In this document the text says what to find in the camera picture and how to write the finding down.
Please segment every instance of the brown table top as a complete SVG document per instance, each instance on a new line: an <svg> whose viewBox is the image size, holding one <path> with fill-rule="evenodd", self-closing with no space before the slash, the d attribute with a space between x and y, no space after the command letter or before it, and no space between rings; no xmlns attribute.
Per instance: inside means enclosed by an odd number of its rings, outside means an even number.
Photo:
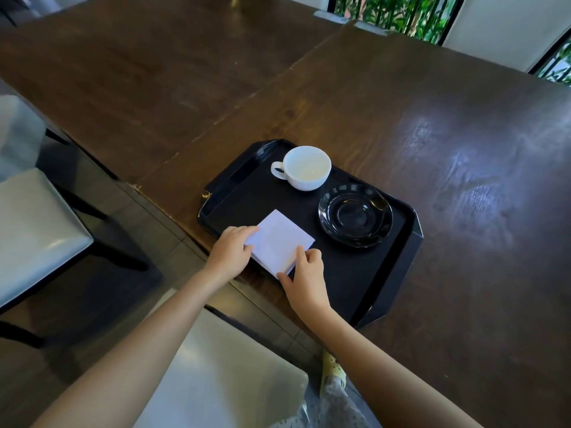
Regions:
<svg viewBox="0 0 571 428"><path fill-rule="evenodd" d="M203 246L203 187L254 141L324 149L411 204L424 243L363 333L486 427L563 426L571 384L571 91L345 26L141 191ZM246 279L291 315L274 283Z"/></svg>
<svg viewBox="0 0 571 428"><path fill-rule="evenodd" d="M3 31L0 76L136 184L339 25L290 0L90 0Z"/></svg>

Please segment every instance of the cup rim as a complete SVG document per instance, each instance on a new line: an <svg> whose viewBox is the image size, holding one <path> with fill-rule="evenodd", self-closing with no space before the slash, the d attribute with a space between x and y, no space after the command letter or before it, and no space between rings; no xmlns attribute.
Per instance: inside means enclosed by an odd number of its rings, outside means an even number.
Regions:
<svg viewBox="0 0 571 428"><path fill-rule="evenodd" d="M321 176L316 177L315 179L311 179L311 180L300 180L300 179L297 179L296 177L293 177L293 175L291 175L291 172L289 172L288 169L287 169L288 156L289 156L289 154L290 154L291 152L293 152L294 150L298 150L298 149L301 149L301 148L317 150L322 156L324 156L324 157L327 159L327 162L328 162L328 164L329 164L329 165L328 165L328 168L327 168L327 171L325 171ZM291 179L293 179L293 180L295 180L295 181L298 181L298 182L301 182L301 183L304 183L304 182L309 182L309 183L311 183L311 182L314 182L314 181L317 181L317 180L319 180L319 179L324 178L326 175L329 175L329 173L331 172L331 166L332 166L332 164L331 164L331 158L327 155L327 153L325 153L325 151L321 150L319 147L314 147L313 145L298 145L297 147L294 147L293 149L291 149L289 152L287 152L287 153L285 154L284 159L283 159L283 165L284 165L284 174L285 174L287 177L290 177Z"/></svg>

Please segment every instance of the yellow shoe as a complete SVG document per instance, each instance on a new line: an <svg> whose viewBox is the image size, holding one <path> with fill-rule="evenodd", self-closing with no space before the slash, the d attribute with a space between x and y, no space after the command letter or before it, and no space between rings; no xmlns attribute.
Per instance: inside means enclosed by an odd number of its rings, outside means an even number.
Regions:
<svg viewBox="0 0 571 428"><path fill-rule="evenodd" d="M323 351L323 373L321 374L321 389L319 391L319 396L323 396L323 388L325 386L325 379L327 377L331 377L334 375L335 377L339 377L341 380L341 385L345 389L345 385L347 383L347 374L341 365L327 350Z"/></svg>

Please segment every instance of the hand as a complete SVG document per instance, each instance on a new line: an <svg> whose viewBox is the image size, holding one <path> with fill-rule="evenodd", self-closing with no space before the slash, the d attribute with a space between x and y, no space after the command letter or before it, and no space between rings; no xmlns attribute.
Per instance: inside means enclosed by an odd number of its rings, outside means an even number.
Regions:
<svg viewBox="0 0 571 428"><path fill-rule="evenodd" d="M309 249L304 252L303 247L298 246L293 282L285 273L278 273L277 278L282 283L289 304L309 327L308 322L312 316L331 309L323 279L320 250Z"/></svg>
<svg viewBox="0 0 571 428"><path fill-rule="evenodd" d="M246 239L259 228L256 226L229 226L212 247L204 271L210 274L218 285L238 276L252 255L253 245L244 246Z"/></svg>

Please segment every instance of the cup handle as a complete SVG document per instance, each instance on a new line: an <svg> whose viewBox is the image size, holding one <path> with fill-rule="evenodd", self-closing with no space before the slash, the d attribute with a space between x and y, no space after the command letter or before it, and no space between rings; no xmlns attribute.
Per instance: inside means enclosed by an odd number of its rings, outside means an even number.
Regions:
<svg viewBox="0 0 571 428"><path fill-rule="evenodd" d="M272 164L272 175L277 177L278 179L286 180L286 174L284 172L284 163L283 162L274 162Z"/></svg>

